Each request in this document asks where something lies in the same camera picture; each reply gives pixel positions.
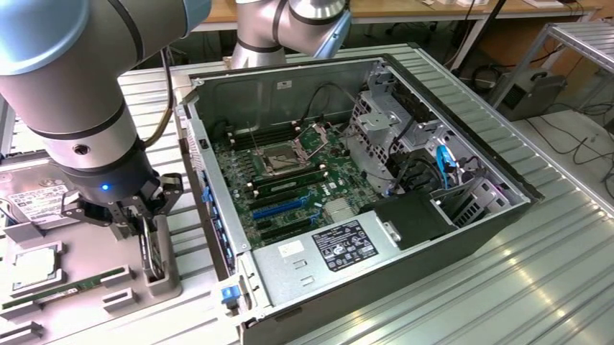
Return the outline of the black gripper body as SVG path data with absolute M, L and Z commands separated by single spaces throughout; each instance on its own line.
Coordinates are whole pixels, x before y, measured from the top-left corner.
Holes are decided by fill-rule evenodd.
M 158 187 L 158 175 L 153 171 L 145 152 L 133 150 L 104 167 L 78 170 L 60 167 L 80 195 L 102 206 L 140 195 L 149 198 Z

